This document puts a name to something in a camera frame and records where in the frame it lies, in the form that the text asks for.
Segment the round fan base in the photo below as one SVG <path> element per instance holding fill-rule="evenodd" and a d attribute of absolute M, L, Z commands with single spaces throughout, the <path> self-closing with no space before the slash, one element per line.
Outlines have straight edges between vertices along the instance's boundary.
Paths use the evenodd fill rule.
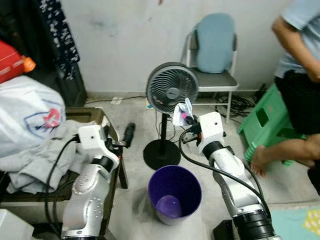
<path fill-rule="evenodd" d="M 160 139 L 150 142 L 143 150 L 145 163 L 154 170 L 180 163 L 181 154 L 177 145 L 169 140 L 165 140 L 164 144 L 165 151 L 163 154 L 160 154 Z"/>

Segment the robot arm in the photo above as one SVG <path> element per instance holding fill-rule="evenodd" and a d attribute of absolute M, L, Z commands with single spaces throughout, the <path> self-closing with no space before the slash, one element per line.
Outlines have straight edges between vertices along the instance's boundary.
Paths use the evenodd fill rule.
<path fill-rule="evenodd" d="M 109 193 L 113 170 L 119 165 L 118 154 L 129 147 L 135 124 L 130 123 L 120 142 L 111 142 L 108 128 L 98 125 L 79 129 L 82 148 L 94 159 L 81 171 L 72 186 L 72 195 L 63 213 L 61 239 L 98 239 L 104 215 L 104 202 Z"/>
<path fill-rule="evenodd" d="M 236 177 L 254 189 L 254 185 L 245 173 L 242 161 L 234 156 L 228 147 L 223 146 L 224 130 L 218 112 L 200 116 L 198 122 L 192 125 L 192 130 L 196 130 L 193 133 L 197 134 L 192 140 L 197 139 L 198 151 L 205 155 L 211 167 Z M 272 227 L 269 210 L 266 209 L 268 207 L 255 193 L 217 171 L 213 171 L 213 178 L 221 188 L 223 200 L 240 239 L 281 240 Z"/>

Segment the light blue shirt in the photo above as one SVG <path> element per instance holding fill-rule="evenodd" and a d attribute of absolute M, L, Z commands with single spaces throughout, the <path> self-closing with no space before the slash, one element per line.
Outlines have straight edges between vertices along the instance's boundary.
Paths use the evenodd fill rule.
<path fill-rule="evenodd" d="M 300 31 L 305 46 L 320 60 L 320 0 L 294 0 L 281 16 Z M 275 75 L 283 78 L 289 70 L 306 72 L 305 68 L 286 52 L 279 61 Z"/>

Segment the white wall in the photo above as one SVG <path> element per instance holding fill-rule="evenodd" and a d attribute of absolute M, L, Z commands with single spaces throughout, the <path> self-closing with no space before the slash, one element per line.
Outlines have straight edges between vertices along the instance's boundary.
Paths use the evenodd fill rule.
<path fill-rule="evenodd" d="M 229 13 L 238 34 L 241 90 L 273 80 L 283 51 L 271 32 L 290 0 L 64 0 L 88 92 L 145 91 L 159 64 L 179 61 L 186 35 L 205 15 Z"/>

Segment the gray cloth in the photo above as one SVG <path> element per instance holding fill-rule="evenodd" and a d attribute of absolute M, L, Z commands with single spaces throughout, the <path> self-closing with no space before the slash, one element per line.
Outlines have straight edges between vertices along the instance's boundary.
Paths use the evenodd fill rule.
<path fill-rule="evenodd" d="M 93 124 L 67 120 L 58 126 L 55 133 L 46 138 L 41 146 L 0 158 L 0 170 L 9 172 L 11 179 L 7 191 L 33 194 L 45 192 L 47 177 L 64 145 L 78 133 L 80 127 Z M 60 179 L 68 170 L 80 173 L 83 165 L 89 164 L 91 160 L 82 150 L 81 144 L 70 142 L 53 171 L 49 191 L 57 189 Z"/>
<path fill-rule="evenodd" d="M 281 16 L 301 33 L 305 46 L 320 61 L 320 0 L 294 0 Z M 305 68 L 286 53 L 279 62 L 275 76 L 284 78 L 289 70 L 306 73 Z"/>

